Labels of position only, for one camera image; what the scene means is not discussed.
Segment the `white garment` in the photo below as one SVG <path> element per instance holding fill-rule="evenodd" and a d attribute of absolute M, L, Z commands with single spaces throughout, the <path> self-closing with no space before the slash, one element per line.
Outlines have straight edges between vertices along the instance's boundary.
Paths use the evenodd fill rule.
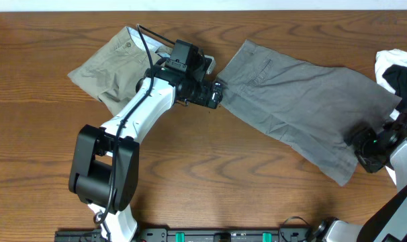
<path fill-rule="evenodd" d="M 376 54 L 375 74 L 377 84 L 395 95 L 395 90 L 382 77 L 386 69 L 392 65 L 407 67 L 407 52 L 393 49 L 382 50 Z M 384 130 L 387 132 L 389 149 L 387 171 L 397 189 L 401 190 L 407 186 L 407 110 L 399 112 L 395 108 L 390 114 L 390 118 L 393 122 L 384 126 Z"/>

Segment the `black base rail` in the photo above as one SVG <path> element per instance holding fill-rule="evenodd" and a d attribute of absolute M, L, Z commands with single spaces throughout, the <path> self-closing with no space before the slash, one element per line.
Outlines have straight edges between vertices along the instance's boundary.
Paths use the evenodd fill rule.
<path fill-rule="evenodd" d="M 280 241 L 321 241 L 328 227 L 322 221 L 317 228 L 307 222 L 302 225 L 291 224 L 299 220 L 293 216 L 275 229 L 251 230 L 209 230 L 209 229 L 167 229 L 152 228 L 138 231 L 135 234 L 115 234 L 108 228 L 92 231 L 57 231 L 55 242 L 95 242 L 95 241 L 131 241 L 131 242 L 280 242 Z"/>

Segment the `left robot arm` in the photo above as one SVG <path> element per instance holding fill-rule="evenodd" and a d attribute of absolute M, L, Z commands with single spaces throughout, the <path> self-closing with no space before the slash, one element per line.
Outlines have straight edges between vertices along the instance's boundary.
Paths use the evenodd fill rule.
<path fill-rule="evenodd" d="M 100 127 L 78 133 L 69 190 L 94 212 L 99 232 L 80 241 L 131 241 L 137 230 L 131 199 L 138 185 L 140 143 L 154 123 L 177 101 L 215 109 L 222 100 L 220 83 L 205 79 L 216 65 L 212 56 L 177 40 L 172 54 L 150 64 L 136 95 Z"/>

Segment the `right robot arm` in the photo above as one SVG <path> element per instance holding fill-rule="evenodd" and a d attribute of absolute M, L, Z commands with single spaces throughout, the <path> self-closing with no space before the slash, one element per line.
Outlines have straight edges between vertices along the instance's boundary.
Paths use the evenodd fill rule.
<path fill-rule="evenodd" d="M 407 110 L 375 131 L 362 124 L 352 130 L 346 143 L 368 173 L 385 171 L 392 195 L 375 214 L 361 224 L 332 218 L 316 237 L 323 242 L 407 241 Z"/>

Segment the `grey shorts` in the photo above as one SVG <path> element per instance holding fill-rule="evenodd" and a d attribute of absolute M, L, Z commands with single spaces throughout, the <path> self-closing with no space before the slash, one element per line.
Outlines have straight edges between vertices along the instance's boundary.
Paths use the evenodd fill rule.
<path fill-rule="evenodd" d="M 345 67 L 321 67 L 246 40 L 217 81 L 221 104 L 344 186 L 358 160 L 344 139 L 358 124 L 378 130 L 397 95 Z"/>

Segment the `black garment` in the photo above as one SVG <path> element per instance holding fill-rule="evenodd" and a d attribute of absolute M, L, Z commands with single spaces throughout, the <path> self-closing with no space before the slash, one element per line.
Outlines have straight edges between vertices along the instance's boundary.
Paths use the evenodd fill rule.
<path fill-rule="evenodd" d="M 407 110 L 407 67 L 392 65 L 386 69 L 382 77 L 395 90 L 395 94 L 402 98 L 396 107 L 397 111 Z"/>

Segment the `folded khaki shorts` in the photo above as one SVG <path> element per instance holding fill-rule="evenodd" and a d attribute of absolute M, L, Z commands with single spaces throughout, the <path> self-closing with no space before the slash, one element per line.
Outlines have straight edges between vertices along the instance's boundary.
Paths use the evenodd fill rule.
<path fill-rule="evenodd" d="M 146 35 L 141 38 L 126 26 L 68 77 L 115 116 L 136 95 L 136 85 L 149 68 L 145 48 L 154 63 L 172 52 L 171 47 Z"/>

